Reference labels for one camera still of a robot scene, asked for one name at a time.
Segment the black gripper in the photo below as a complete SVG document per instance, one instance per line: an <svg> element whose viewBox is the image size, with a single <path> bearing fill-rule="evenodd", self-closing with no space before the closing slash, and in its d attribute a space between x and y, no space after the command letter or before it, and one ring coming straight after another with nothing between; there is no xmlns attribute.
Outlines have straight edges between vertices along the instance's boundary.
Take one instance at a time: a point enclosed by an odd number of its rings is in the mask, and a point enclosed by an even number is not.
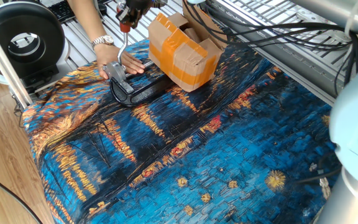
<svg viewBox="0 0 358 224"><path fill-rule="evenodd" d="M117 8L116 18L122 25L135 29L142 17L152 6L160 9L166 6L168 0L127 0L126 6Z"/></svg>

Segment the person hand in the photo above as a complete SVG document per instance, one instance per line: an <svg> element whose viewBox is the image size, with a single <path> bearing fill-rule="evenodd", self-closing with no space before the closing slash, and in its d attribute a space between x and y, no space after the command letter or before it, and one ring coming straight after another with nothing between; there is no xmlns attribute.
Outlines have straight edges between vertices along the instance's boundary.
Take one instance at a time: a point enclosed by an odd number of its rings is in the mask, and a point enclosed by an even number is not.
<svg viewBox="0 0 358 224"><path fill-rule="evenodd" d="M118 61L119 48L113 45L99 44L94 47L96 61L98 64L99 75L104 79L108 79L107 73L103 67L113 61ZM145 66L142 62L133 57L128 52L121 55L121 62L126 67L126 72L131 74L143 73Z"/></svg>

